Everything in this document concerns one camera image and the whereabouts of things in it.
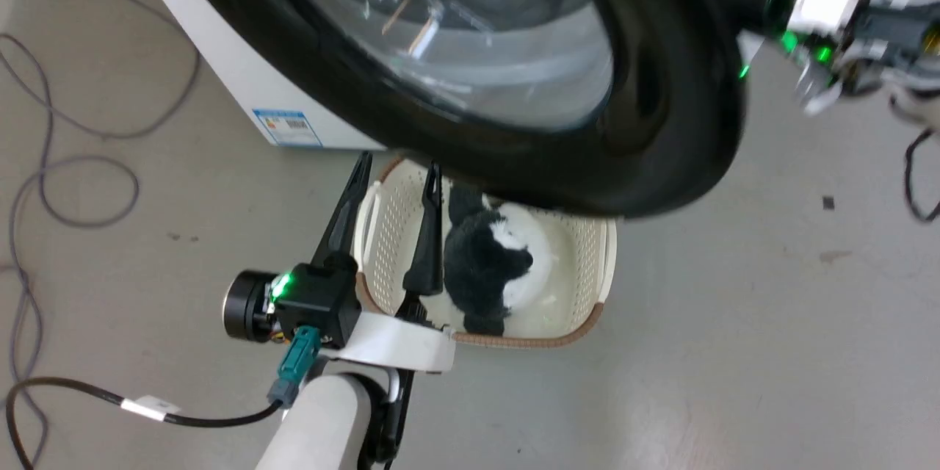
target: cable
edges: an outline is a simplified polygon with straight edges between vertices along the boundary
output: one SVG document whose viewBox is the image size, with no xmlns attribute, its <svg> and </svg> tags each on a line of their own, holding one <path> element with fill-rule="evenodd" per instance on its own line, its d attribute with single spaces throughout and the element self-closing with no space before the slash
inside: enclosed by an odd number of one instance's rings
<svg viewBox="0 0 940 470">
<path fill-rule="evenodd" d="M 149 12 L 151 15 L 156 16 L 160 21 L 167 23 L 170 27 L 174 28 L 179 34 L 189 42 L 188 37 L 185 35 L 184 30 L 179 27 L 179 25 L 169 16 L 162 14 L 162 12 L 157 11 L 156 9 L 144 4 L 143 1 L 139 0 L 126 0 L 130 1 L 131 4 L 137 6 L 140 9 L 143 9 L 146 12 Z M 36 56 L 24 45 L 19 39 L 13 35 L 3 34 L 0 32 L 0 42 L 10 42 L 24 56 L 31 62 L 34 70 L 36 71 L 38 78 L 40 78 L 40 93 L 37 93 L 35 90 L 30 88 L 20 74 L 14 71 L 13 66 L 10 64 L 10 61 L 7 59 L 7 56 L 4 55 L 2 49 L 0 49 L 0 65 L 4 66 L 7 72 L 10 73 L 13 81 L 26 92 L 27 95 L 30 95 L 40 106 L 42 106 L 46 111 L 46 132 L 43 139 L 43 151 L 40 155 L 40 164 L 36 172 L 33 172 L 32 175 L 28 176 L 23 185 L 20 186 L 16 193 L 16 198 L 14 199 L 12 205 L 10 206 L 10 215 L 7 217 L 7 229 L 9 229 L 9 247 L 10 247 L 10 263 L 0 264 L 0 273 L 5 272 L 16 272 L 16 275 L 20 281 L 20 300 L 17 303 L 17 308 L 14 312 L 13 317 L 13 326 L 10 331 L 10 345 L 7 348 L 7 354 L 9 354 L 9 363 L 10 374 L 13 377 L 14 383 L 20 383 L 26 377 L 30 377 L 33 373 L 33 370 L 36 367 L 38 356 L 40 356 L 40 349 L 43 346 L 43 314 L 41 314 L 40 306 L 38 305 L 36 296 L 30 286 L 29 275 L 24 269 L 23 265 L 20 262 L 20 256 L 17 251 L 16 238 L 14 236 L 17 213 L 19 212 L 21 202 L 23 202 L 24 196 L 28 189 L 33 183 L 37 183 L 38 195 L 40 196 L 41 205 L 45 212 L 52 216 L 57 222 L 63 223 L 63 225 L 80 228 L 80 229 L 99 229 L 107 227 L 109 225 L 114 225 L 114 223 L 120 222 L 125 217 L 127 217 L 131 210 L 134 209 L 134 206 L 137 205 L 137 199 L 140 196 L 140 181 L 137 179 L 137 175 L 134 174 L 134 171 L 128 167 L 123 162 L 119 162 L 116 159 L 107 158 L 107 156 L 96 156 L 96 155 L 81 155 L 81 156 L 71 156 L 67 159 L 61 159 L 59 162 L 50 162 L 50 151 L 51 151 L 51 141 L 53 141 L 54 135 L 54 125 L 56 125 L 56 118 L 62 119 L 68 124 L 75 126 L 75 128 L 80 129 L 80 131 L 87 132 L 93 136 L 97 136 L 101 139 L 111 139 L 111 140 L 128 140 L 134 138 L 142 138 L 144 136 L 150 135 L 160 126 L 164 125 L 169 119 L 173 118 L 174 115 L 181 108 L 182 104 L 188 99 L 189 95 L 192 92 L 192 89 L 195 87 L 195 81 L 197 81 L 199 71 L 201 70 L 202 58 L 199 55 L 199 51 L 195 46 L 192 46 L 192 51 L 194 51 L 195 62 L 192 66 L 192 72 L 187 79 L 187 82 L 182 89 L 179 97 L 169 106 L 167 111 L 161 113 L 152 122 L 150 125 L 144 126 L 143 129 L 139 131 L 130 131 L 130 132 L 111 132 L 111 131 L 99 131 L 98 129 L 90 128 L 90 126 L 83 125 L 77 119 L 70 117 L 67 113 L 61 112 L 58 108 L 53 105 L 51 100 L 51 88 L 49 85 L 49 79 L 45 74 L 43 66 Z M 54 171 L 58 168 L 64 167 L 66 165 L 76 165 L 76 163 L 84 162 L 98 162 L 104 163 L 105 165 L 111 165 L 117 169 L 120 169 L 122 173 L 126 173 L 128 178 L 131 179 L 132 184 L 134 185 L 134 191 L 131 193 L 131 198 L 128 200 L 127 206 L 124 206 L 124 209 L 121 209 L 118 213 L 111 216 L 110 218 L 98 220 L 98 221 L 83 221 L 78 219 L 71 219 L 67 216 L 61 214 L 54 208 L 46 197 L 46 176 L 51 171 Z M 32 311 L 34 318 L 36 319 L 36 336 L 33 339 L 31 347 L 28 350 L 28 356 L 26 359 L 26 366 L 20 367 L 16 361 L 17 352 L 20 350 L 20 332 L 23 329 L 24 322 L 26 321 L 26 316 L 29 311 Z M 28 391 L 23 391 L 23 398 L 26 400 L 26 404 L 30 407 L 33 413 L 36 413 L 38 421 L 40 421 L 40 440 L 38 440 L 36 452 L 33 455 L 34 463 L 37 463 L 41 455 L 43 455 L 43 449 L 48 439 L 49 433 L 49 420 L 43 413 L 43 411 L 37 406 L 36 402 L 29 395 Z"/>
<path fill-rule="evenodd" d="M 34 463 L 26 455 L 23 440 L 20 439 L 20 430 L 16 427 L 16 397 L 19 396 L 20 393 L 25 394 L 27 387 L 33 386 L 54 386 L 73 389 L 85 393 L 85 395 L 90 395 L 96 397 L 96 399 L 114 404 L 115 406 L 120 406 L 121 409 L 125 411 L 143 414 L 143 416 L 147 416 L 149 419 L 186 427 L 245 426 L 246 424 L 268 419 L 269 416 L 278 412 L 281 407 L 281 402 L 276 400 L 261 412 L 249 414 L 249 416 L 239 416 L 235 417 L 235 419 L 195 419 L 195 417 L 181 416 L 181 414 L 153 412 L 152 410 L 145 409 L 143 406 L 139 406 L 139 404 L 134 406 L 134 400 L 125 399 L 125 397 L 101 389 L 101 387 L 92 386 L 90 383 L 79 382 L 79 380 L 71 380 L 67 377 L 33 377 L 32 379 L 24 380 L 23 382 L 17 383 L 16 386 L 13 386 L 10 392 L 7 393 L 6 398 L 7 429 L 10 431 L 10 440 L 13 442 L 13 449 L 16 450 L 16 456 L 20 459 L 23 470 L 33 470 Z"/>
<path fill-rule="evenodd" d="M 917 219 L 917 222 L 920 223 L 933 223 L 937 220 L 937 217 L 940 217 L 940 203 L 937 203 L 937 207 L 933 209 L 930 213 L 925 213 L 923 209 L 920 209 L 920 206 L 917 205 L 916 200 L 914 200 L 914 185 L 912 180 L 914 178 L 914 153 L 917 152 L 917 148 L 920 148 L 920 145 L 923 142 L 926 142 L 933 136 L 933 131 L 931 129 L 926 129 L 917 136 L 917 139 L 911 143 L 911 146 L 907 148 L 907 152 L 904 153 L 904 202 L 907 203 L 907 209 L 911 210 L 911 214 L 914 216 L 914 219 Z"/>
</svg>

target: green led light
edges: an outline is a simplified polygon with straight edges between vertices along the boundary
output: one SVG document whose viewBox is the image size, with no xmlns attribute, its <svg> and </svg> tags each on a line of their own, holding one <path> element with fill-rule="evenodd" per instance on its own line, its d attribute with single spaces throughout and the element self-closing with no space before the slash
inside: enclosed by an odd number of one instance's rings
<svg viewBox="0 0 940 470">
<path fill-rule="evenodd" d="M 289 273 L 285 273 L 285 275 L 275 279 L 275 282 L 271 285 L 271 299 L 276 300 L 283 296 L 284 289 L 288 286 L 288 283 L 291 283 L 291 275 Z"/>
<path fill-rule="evenodd" d="M 780 44 L 783 45 L 783 51 L 792 53 L 796 51 L 796 46 L 800 45 L 800 39 L 794 32 L 785 32 L 785 34 L 780 37 Z"/>
<path fill-rule="evenodd" d="M 819 48 L 819 51 L 816 52 L 816 60 L 819 62 L 829 62 L 829 59 L 832 59 L 832 48 Z"/>
</svg>

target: white cable label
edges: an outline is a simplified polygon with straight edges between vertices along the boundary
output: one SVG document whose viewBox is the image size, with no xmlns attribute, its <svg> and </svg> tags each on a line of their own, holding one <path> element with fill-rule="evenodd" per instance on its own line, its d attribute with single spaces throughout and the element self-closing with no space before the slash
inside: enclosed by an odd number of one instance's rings
<svg viewBox="0 0 940 470">
<path fill-rule="evenodd" d="M 152 397 L 151 395 L 140 397 L 137 400 L 124 399 L 121 401 L 120 409 L 131 413 L 137 413 L 139 416 L 145 416 L 147 419 L 153 419 L 158 422 L 164 421 L 167 413 L 175 413 L 179 408 L 173 404 Z"/>
</svg>

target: laundry basket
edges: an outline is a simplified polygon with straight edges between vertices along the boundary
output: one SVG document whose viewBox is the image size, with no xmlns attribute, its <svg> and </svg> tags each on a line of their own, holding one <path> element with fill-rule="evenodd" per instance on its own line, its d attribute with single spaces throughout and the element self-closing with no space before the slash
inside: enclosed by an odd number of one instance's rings
<svg viewBox="0 0 940 470">
<path fill-rule="evenodd" d="M 366 193 L 356 218 L 353 255 L 359 263 L 357 292 L 367 310 L 396 313 L 404 299 L 402 279 L 409 269 L 424 209 L 421 196 L 427 170 L 396 159 Z M 446 178 L 444 200 L 449 197 Z M 561 306 L 558 336 L 506 337 L 454 333 L 459 342 L 487 347 L 538 349 L 561 347 L 580 339 L 597 323 L 610 292 L 617 262 L 617 226 L 613 221 L 585 219 L 533 209 L 537 217 L 560 226 L 571 243 L 568 258 L 573 277 L 570 307 Z M 449 231 L 447 204 L 444 204 L 444 236 Z"/>
</svg>

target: concrete floor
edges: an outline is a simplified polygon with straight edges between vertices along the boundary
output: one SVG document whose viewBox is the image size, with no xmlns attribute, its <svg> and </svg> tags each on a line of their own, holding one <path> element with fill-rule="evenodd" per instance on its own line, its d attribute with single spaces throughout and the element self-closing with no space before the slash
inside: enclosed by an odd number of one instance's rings
<svg viewBox="0 0 940 470">
<path fill-rule="evenodd" d="M 7 29 L 46 65 L 60 108 L 114 129 L 150 120 L 189 67 L 177 36 L 121 0 L 19 0 Z M 417 380 L 396 468 L 936 467 L 938 227 L 910 220 L 900 186 L 917 132 L 888 118 L 883 98 L 804 118 L 790 66 L 764 52 L 752 72 L 728 178 L 691 208 L 621 226 L 599 326 L 563 350 L 461 347 L 452 372 Z M 6 213 L 35 168 L 43 113 L 6 76 L 0 101 Z M 224 289 L 238 270 L 311 253 L 355 155 L 271 148 L 208 69 L 148 139 L 61 126 L 54 156 L 77 153 L 128 162 L 142 194 L 130 218 L 97 232 L 28 203 L 18 239 L 48 326 L 38 373 L 196 416 L 261 409 L 282 349 L 225 336 Z M 924 153 L 921 180 L 938 162 Z M 85 218 L 113 212 L 129 188 L 91 165 L 50 182 L 53 202 Z M 0 287 L 9 316 L 18 287 L 9 275 Z M 276 427 L 188 430 L 36 395 L 53 422 L 43 468 L 251 469 Z M 0 442 L 0 467 L 15 466 Z"/>
</svg>

